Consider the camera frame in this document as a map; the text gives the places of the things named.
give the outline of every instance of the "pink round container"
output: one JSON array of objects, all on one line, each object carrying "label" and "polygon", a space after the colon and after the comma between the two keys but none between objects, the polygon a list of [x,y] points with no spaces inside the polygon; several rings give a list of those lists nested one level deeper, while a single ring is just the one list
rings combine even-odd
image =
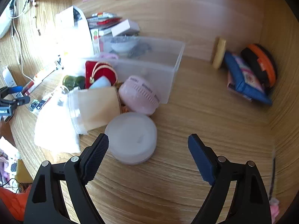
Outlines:
[{"label": "pink round container", "polygon": [[130,76],[119,88],[118,93],[123,103],[131,111],[148,116],[155,112],[160,103],[152,85],[138,76]]}]

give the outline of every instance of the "metal screw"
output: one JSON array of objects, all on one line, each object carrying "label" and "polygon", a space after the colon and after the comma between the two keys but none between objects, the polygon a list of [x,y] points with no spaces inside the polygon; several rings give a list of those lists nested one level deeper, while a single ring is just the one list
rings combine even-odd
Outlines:
[{"label": "metal screw", "polygon": [[72,158],[71,158],[71,161],[72,162],[76,162],[76,161],[78,161],[79,160],[79,157],[78,156],[73,156]]},{"label": "metal screw", "polygon": [[47,166],[48,164],[49,164],[49,161],[43,161],[41,165],[42,165],[43,167],[45,167],[45,166]]},{"label": "metal screw", "polygon": [[224,156],[219,156],[218,157],[218,161],[219,162],[225,162],[226,161],[226,158]]},{"label": "metal screw", "polygon": [[248,161],[248,165],[249,165],[250,167],[254,167],[254,166],[255,166],[255,163],[254,163],[253,161]]}]

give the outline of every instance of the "black clamp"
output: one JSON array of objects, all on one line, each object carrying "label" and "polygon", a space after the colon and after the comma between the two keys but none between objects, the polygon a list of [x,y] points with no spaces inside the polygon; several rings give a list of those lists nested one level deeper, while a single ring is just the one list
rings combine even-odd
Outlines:
[{"label": "black clamp", "polygon": [[0,89],[0,116],[12,116],[18,106],[28,104],[30,97],[20,97],[14,100],[4,99],[7,95],[19,93],[23,90],[22,86],[17,87],[3,87]]},{"label": "black clamp", "polygon": [[105,224],[95,208],[85,185],[92,181],[109,146],[108,136],[100,134],[80,156],[67,162],[44,161],[28,196],[24,224],[67,224],[70,220],[62,196],[60,181],[66,181],[75,212],[81,224]]},{"label": "black clamp", "polygon": [[197,134],[188,138],[188,147],[201,173],[211,185],[210,192],[191,224],[215,224],[224,205],[231,181],[237,181],[228,215],[221,224],[271,224],[267,192],[253,161],[230,162],[216,156]]}]

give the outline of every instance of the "wooden desk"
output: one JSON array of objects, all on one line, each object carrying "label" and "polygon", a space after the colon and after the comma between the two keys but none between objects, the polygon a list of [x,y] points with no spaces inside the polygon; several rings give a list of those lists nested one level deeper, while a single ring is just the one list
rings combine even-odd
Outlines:
[{"label": "wooden desk", "polygon": [[[40,99],[61,80],[51,74],[32,93]],[[123,165],[105,156],[87,190],[106,223],[191,223],[206,198],[210,186],[204,182],[187,147],[187,137],[197,133],[217,155],[230,161],[253,160],[269,190],[273,138],[264,109],[226,89],[227,74],[215,71],[202,60],[183,57],[169,103],[161,105],[152,119],[158,128],[157,148],[152,158],[139,165]],[[40,164],[65,162],[72,155],[54,154],[33,142],[36,116],[26,106],[18,108],[11,129],[30,174]],[[91,145],[104,127],[81,136],[81,150]],[[232,200],[232,184],[219,220],[224,220]],[[66,184],[65,202],[73,220]]]}]

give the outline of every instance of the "white plastic bag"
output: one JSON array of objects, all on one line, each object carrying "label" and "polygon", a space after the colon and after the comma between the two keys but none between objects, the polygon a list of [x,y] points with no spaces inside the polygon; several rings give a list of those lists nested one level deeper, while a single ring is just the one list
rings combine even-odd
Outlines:
[{"label": "white plastic bag", "polygon": [[35,125],[34,143],[52,152],[80,152],[80,139],[71,122],[67,95],[54,93],[41,109]]}]

